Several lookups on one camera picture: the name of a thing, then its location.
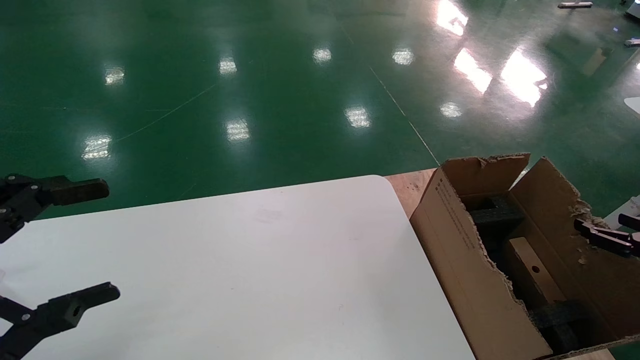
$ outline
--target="wooden block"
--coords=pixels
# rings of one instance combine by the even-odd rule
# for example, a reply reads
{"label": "wooden block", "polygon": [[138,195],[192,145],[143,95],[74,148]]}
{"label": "wooden block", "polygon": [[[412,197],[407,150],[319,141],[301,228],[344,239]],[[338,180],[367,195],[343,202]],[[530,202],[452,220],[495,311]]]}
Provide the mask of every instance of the wooden block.
{"label": "wooden block", "polygon": [[566,297],[558,288],[547,268],[542,264],[525,238],[507,242],[504,255],[515,282],[520,285],[528,303],[533,307],[564,301]]}

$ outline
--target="box flap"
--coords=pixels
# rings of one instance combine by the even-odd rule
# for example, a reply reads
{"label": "box flap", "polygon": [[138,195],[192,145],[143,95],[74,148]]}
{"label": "box flap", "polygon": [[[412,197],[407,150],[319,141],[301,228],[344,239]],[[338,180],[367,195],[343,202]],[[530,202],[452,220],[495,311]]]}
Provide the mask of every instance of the box flap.
{"label": "box flap", "polygon": [[542,233],[537,240],[527,239],[563,293],[596,311],[594,321],[604,321],[598,328],[615,339],[640,333],[640,322],[634,321],[640,318],[640,261],[594,248],[579,235],[574,218],[601,219],[592,217],[573,185],[542,158],[511,194]]}
{"label": "box flap", "polygon": [[[526,158],[514,162],[520,166]],[[477,158],[460,161],[473,161],[479,172]],[[514,298],[511,283],[488,259],[443,169],[433,174],[411,223],[478,360],[531,360],[552,353]]]}
{"label": "box flap", "polygon": [[442,169],[459,196],[505,192],[529,163],[529,155],[450,159],[442,164]]}

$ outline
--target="white tabletop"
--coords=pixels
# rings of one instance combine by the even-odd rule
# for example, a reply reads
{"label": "white tabletop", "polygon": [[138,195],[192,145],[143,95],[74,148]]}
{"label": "white tabletop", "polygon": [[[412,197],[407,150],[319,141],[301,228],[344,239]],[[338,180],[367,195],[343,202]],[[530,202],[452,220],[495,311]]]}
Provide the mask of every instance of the white tabletop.
{"label": "white tabletop", "polygon": [[122,292],[27,360],[474,358],[379,176],[39,220],[0,269],[32,308]]}
{"label": "white tabletop", "polygon": [[640,97],[628,97],[625,99],[625,104],[640,114]]}

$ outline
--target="green epoxy floor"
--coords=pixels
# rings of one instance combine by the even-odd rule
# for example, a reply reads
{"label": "green epoxy floor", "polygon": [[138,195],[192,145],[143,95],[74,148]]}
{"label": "green epoxy floor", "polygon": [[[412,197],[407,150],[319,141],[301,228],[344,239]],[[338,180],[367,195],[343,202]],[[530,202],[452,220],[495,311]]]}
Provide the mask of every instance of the green epoxy floor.
{"label": "green epoxy floor", "polygon": [[107,180],[56,217],[527,151],[606,215],[640,192],[640,25],[556,4],[7,0],[0,169]]}

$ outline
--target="white object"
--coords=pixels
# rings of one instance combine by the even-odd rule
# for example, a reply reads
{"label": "white object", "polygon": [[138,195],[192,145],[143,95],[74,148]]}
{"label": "white object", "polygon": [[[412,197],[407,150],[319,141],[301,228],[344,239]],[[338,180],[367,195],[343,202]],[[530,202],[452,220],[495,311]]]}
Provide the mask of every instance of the white object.
{"label": "white object", "polygon": [[622,226],[618,222],[618,215],[620,214],[626,214],[632,217],[640,215],[640,195],[632,197],[618,209],[615,209],[611,214],[604,218],[604,222],[606,222],[612,230],[619,229]]}
{"label": "white object", "polygon": [[640,1],[635,0],[633,3],[631,3],[631,6],[629,6],[629,9],[627,9],[627,13],[635,17],[640,17]]}
{"label": "white object", "polygon": [[628,97],[625,99],[625,104],[633,111],[640,114],[640,97]]}
{"label": "white object", "polygon": [[640,39],[631,38],[629,40],[625,40],[626,47],[638,47],[640,46]]}
{"label": "white object", "polygon": [[576,1],[574,3],[560,3],[558,4],[558,8],[560,9],[581,9],[581,8],[591,8],[593,3],[591,1]]}
{"label": "white object", "polygon": [[122,292],[28,360],[474,359],[379,176],[39,220],[0,264],[32,308]]}

